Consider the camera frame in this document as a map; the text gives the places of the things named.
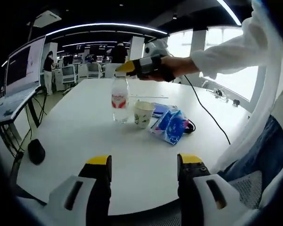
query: blue tissue package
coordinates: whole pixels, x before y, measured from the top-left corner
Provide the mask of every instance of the blue tissue package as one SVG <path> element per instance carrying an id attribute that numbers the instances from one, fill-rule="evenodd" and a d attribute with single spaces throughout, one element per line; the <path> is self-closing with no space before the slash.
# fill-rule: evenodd
<path id="1" fill-rule="evenodd" d="M 184 133 L 189 121 L 182 111 L 170 109 L 166 111 L 151 127 L 150 131 L 160 139 L 170 144 L 177 144 Z"/>

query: ceiling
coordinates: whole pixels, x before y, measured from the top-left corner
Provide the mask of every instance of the ceiling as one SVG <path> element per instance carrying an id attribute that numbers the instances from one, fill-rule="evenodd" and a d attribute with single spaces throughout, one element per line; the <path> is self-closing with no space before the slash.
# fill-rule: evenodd
<path id="1" fill-rule="evenodd" d="M 225 1 L 240 21 L 250 17 L 252 10 L 249 0 Z M 36 0 L 30 3 L 9 3 L 9 7 L 2 5 L 1 9 L 3 10 L 0 12 L 0 66 L 12 51 L 27 42 L 30 30 L 27 24 L 46 10 L 52 11 L 62 20 L 43 28 L 34 27 L 32 39 L 73 25 L 101 22 L 150 26 L 168 33 L 209 25 L 236 25 L 216 0 L 116 0 L 89 1 L 82 4 L 75 4 L 74 1 Z M 178 15 L 177 20 L 172 19 L 174 13 Z M 60 48 L 62 45 L 86 41 L 129 41 L 132 37 L 130 33 L 94 32 L 96 30 L 142 33 L 149 36 L 146 39 L 162 35 L 136 28 L 104 26 L 68 30 L 51 35 L 47 41 L 54 39 L 52 41 L 58 42 Z"/>

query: laptop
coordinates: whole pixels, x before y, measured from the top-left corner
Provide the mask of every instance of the laptop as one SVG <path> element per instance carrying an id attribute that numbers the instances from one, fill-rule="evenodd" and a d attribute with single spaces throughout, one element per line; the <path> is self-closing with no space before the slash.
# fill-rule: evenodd
<path id="1" fill-rule="evenodd" d="M 45 37 L 33 40 L 8 57 L 5 96 L 0 98 L 0 123 L 15 119 L 40 87 L 40 62 Z"/>

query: red bottle label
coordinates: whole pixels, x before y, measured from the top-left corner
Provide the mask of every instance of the red bottle label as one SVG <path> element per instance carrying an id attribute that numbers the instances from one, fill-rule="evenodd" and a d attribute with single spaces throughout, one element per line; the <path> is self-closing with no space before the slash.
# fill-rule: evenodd
<path id="1" fill-rule="evenodd" d="M 112 94 L 111 103 L 113 108 L 126 108 L 126 96 Z"/>

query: white sleeve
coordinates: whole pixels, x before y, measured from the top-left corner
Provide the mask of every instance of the white sleeve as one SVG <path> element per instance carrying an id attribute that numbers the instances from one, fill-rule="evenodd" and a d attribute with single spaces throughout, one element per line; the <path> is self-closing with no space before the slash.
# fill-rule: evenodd
<path id="1" fill-rule="evenodd" d="M 193 62 L 204 76 L 215 79 L 217 73 L 234 73 L 249 66 L 266 64 L 267 38 L 255 9 L 252 17 L 242 23 L 243 35 L 192 53 Z"/>

